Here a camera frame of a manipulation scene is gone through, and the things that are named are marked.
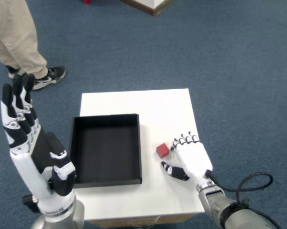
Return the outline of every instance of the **sneaker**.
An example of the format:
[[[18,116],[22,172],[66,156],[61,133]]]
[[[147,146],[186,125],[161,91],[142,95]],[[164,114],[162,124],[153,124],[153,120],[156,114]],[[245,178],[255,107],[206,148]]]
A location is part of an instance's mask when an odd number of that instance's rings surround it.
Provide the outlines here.
[[[49,84],[57,83],[61,79],[63,79],[65,74],[66,74],[66,70],[62,66],[55,67],[55,68],[49,68],[46,76],[44,76],[41,79],[35,79],[33,90],[39,90],[43,87],[48,86]]]
[[[18,74],[18,75],[24,75],[24,74],[25,74],[25,71],[22,70],[21,68],[19,68],[19,69],[14,69],[14,68],[12,68],[11,66],[6,66],[6,67],[8,68],[8,71],[9,71],[8,77],[9,77],[10,79],[13,79],[15,74]]]

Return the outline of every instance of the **white table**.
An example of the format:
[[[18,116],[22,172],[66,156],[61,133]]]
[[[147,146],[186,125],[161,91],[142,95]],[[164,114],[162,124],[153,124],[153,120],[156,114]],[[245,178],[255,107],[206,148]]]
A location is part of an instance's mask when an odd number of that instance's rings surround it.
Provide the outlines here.
[[[80,116],[139,114],[142,177],[140,185],[78,188],[86,221],[170,216],[203,212],[193,183],[168,176],[155,149],[181,133],[197,134],[188,89],[84,93]],[[176,154],[164,158],[179,165]]]

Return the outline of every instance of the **gray carpet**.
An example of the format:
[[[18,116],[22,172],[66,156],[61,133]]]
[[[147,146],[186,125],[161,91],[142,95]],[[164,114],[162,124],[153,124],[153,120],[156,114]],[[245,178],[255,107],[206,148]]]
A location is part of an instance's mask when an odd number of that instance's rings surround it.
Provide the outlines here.
[[[32,95],[45,129],[68,147],[83,92],[189,88],[218,179],[236,187],[272,173],[271,187],[242,196],[287,228],[287,0],[175,0],[157,17],[118,0],[28,4],[40,52],[68,71]],[[0,64],[0,97],[8,82]],[[22,205],[26,194],[0,121],[0,228],[30,228],[38,215]],[[202,214],[155,228],[217,227]]]

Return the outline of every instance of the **black tray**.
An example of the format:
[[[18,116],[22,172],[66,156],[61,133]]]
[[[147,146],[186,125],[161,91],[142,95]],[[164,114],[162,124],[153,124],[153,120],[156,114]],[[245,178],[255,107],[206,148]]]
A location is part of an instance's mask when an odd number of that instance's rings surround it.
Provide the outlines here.
[[[70,158],[75,188],[141,184],[139,115],[75,117]]]

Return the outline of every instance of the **khaki pants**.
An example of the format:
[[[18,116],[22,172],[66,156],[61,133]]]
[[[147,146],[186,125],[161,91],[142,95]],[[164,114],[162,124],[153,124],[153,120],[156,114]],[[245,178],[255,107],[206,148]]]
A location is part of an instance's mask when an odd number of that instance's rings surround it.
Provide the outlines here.
[[[0,62],[37,79],[48,72],[47,62],[38,52],[37,32],[25,0],[0,0]]]

